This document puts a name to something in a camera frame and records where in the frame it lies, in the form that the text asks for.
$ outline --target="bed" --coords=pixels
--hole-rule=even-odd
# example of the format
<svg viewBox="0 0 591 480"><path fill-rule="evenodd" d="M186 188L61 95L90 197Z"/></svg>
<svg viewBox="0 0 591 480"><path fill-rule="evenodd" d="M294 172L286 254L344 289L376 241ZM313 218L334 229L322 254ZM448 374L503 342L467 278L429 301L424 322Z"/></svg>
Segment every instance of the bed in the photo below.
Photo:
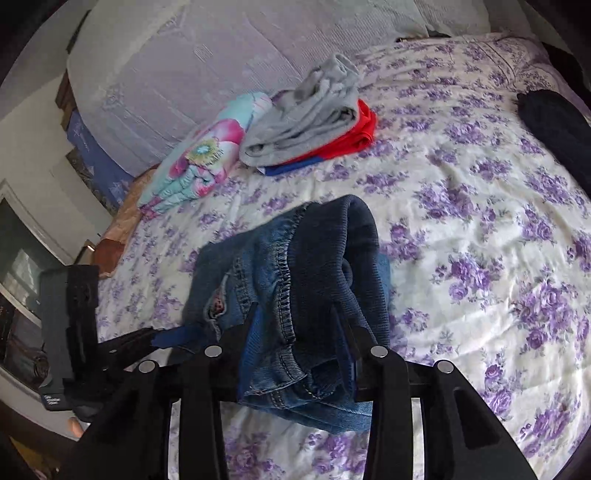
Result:
<svg viewBox="0 0 591 480"><path fill-rule="evenodd" d="M356 61L379 117L374 144L278 177L240 167L207 197L142 221L100 284L100 340L179 325L207 242L353 193L391 262L391 348L419 363L452 360L550 480L591 423L591 204L520 123L516 93L556 90L591 114L539 44L506 34L389 43ZM178 404L173 413L176 479ZM231 478L361 478L367 433L231 404L222 414Z"/></svg>

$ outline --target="silver screw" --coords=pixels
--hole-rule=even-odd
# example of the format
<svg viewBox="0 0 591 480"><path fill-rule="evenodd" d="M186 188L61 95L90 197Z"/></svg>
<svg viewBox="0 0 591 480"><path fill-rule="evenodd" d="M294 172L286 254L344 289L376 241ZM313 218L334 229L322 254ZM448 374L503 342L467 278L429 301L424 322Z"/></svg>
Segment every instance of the silver screw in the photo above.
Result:
<svg viewBox="0 0 591 480"><path fill-rule="evenodd" d="M448 362L447 360L441 360L437 364L437 369L445 374L450 374L453 372L453 363Z"/></svg>
<svg viewBox="0 0 591 480"><path fill-rule="evenodd" d="M388 349L381 345L371 347L370 352L373 356L378 358L384 358L386 355L388 355Z"/></svg>
<svg viewBox="0 0 591 480"><path fill-rule="evenodd" d="M156 368L156 362L153 360L144 360L140 363L138 370L143 374L149 374L154 368Z"/></svg>
<svg viewBox="0 0 591 480"><path fill-rule="evenodd" d="M215 358L222 354L222 347L219 345L210 345L205 349L205 356L209 358Z"/></svg>

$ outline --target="folded clothes pile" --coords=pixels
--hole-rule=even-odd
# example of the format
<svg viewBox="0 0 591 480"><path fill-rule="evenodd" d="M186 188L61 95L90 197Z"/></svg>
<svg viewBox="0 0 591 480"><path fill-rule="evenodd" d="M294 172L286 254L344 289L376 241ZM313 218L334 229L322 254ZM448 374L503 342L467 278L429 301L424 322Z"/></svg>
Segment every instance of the folded clothes pile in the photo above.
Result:
<svg viewBox="0 0 591 480"><path fill-rule="evenodd" d="M277 175L366 148L376 116L359 99L359 72L336 54L275 98L240 145L240 160Z"/></svg>
<svg viewBox="0 0 591 480"><path fill-rule="evenodd" d="M264 93L247 93L228 103L204 130L195 129L163 160L138 201L148 218L179 203L207 195L226 180L238 160L245 132L272 107Z"/></svg>
<svg viewBox="0 0 591 480"><path fill-rule="evenodd" d="M367 205L353 195L306 203L203 247L185 325L161 334L156 346L215 344L256 303L240 403L333 433L369 430L372 404L353 401L354 366L339 318L388 346L389 286Z"/></svg>

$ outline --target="dark navy clothing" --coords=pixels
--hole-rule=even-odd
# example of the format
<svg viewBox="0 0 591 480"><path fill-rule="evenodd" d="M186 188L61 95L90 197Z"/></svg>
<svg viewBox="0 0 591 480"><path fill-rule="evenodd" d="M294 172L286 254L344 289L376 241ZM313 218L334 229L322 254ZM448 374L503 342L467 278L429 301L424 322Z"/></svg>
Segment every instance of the dark navy clothing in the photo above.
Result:
<svg viewBox="0 0 591 480"><path fill-rule="evenodd" d="M368 430L371 403L350 395L353 369L336 312L388 346L389 280L360 198L307 203L200 251L183 316L203 338L190 346L216 343L257 303L241 404L333 433Z"/></svg>

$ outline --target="brown fabric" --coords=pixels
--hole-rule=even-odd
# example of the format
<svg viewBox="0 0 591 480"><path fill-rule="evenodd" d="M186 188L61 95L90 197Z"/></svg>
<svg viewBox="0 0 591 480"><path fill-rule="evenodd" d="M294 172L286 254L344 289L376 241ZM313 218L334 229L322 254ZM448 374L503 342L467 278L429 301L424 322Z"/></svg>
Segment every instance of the brown fabric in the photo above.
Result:
<svg viewBox="0 0 591 480"><path fill-rule="evenodd" d="M107 278L113 274L129 237L134 233L135 227L141 220L142 213L139 211L137 203L144 188L152 180L156 168L157 166L153 166L133 181L125 201L119 207L113 222L96 246L92 263L99 266L100 278Z"/></svg>

